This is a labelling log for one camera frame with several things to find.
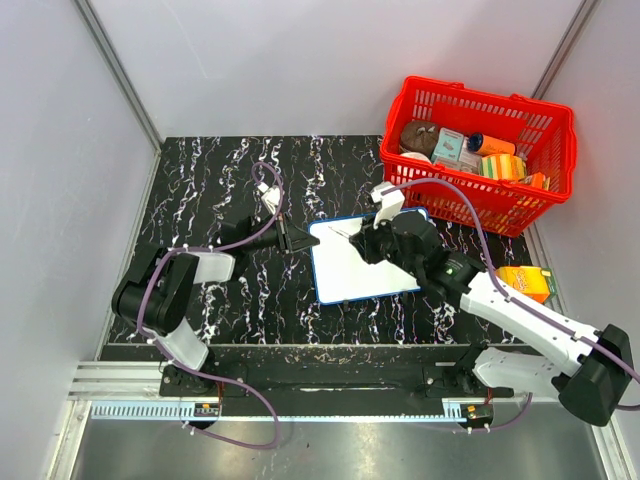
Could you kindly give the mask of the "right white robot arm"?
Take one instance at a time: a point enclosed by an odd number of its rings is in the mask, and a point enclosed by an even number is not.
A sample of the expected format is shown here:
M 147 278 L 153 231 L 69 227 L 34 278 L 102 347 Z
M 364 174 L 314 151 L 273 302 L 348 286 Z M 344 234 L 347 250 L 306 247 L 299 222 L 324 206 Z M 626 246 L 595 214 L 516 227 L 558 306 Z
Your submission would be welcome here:
M 349 242 L 366 263 L 391 263 L 429 296 L 490 321 L 534 349 L 525 355 L 481 348 L 454 373 L 463 394 L 476 396 L 488 387 L 555 398 L 598 427 L 620 409 L 633 378 L 630 339 L 621 328 L 609 324 L 598 330 L 518 292 L 481 262 L 446 248 L 417 211 L 381 222 L 369 215 Z

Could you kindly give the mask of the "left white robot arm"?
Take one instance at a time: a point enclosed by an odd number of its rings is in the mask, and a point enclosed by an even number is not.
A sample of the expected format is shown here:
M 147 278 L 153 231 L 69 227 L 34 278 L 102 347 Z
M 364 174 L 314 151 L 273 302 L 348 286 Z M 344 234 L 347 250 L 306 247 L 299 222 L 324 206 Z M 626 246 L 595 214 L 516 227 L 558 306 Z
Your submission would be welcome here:
M 319 244 L 285 214 L 225 223 L 207 250 L 184 247 L 172 255 L 158 244 L 143 243 L 115 289 L 111 310 L 185 368 L 181 381 L 187 389 L 206 395 L 214 389 L 217 373 L 206 364 L 208 347 L 186 319 L 193 288 L 239 279 L 255 251 L 274 248 L 292 254 Z

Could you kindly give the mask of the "red capped whiteboard marker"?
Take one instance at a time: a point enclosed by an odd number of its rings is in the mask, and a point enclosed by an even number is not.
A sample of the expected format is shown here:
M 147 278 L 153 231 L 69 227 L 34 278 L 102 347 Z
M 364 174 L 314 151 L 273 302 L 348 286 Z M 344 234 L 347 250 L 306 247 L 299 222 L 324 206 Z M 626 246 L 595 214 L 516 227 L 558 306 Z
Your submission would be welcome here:
M 329 229 L 332 232 L 336 233 L 337 235 L 347 239 L 348 241 L 351 241 L 355 236 L 355 233 L 347 232 L 347 231 L 341 230 L 341 229 L 339 229 L 337 227 L 329 226 Z

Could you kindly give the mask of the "blue framed whiteboard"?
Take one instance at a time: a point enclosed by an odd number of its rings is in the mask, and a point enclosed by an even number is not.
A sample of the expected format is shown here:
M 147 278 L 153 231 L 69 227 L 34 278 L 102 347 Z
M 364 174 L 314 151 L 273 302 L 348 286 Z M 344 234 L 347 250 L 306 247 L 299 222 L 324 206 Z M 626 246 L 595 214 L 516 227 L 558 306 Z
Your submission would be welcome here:
M 308 232 L 320 240 L 311 248 L 316 297 L 322 305 L 337 305 L 419 290 L 417 281 L 384 260 L 367 264 L 349 241 L 329 226 L 357 233 L 367 215 L 318 220 Z

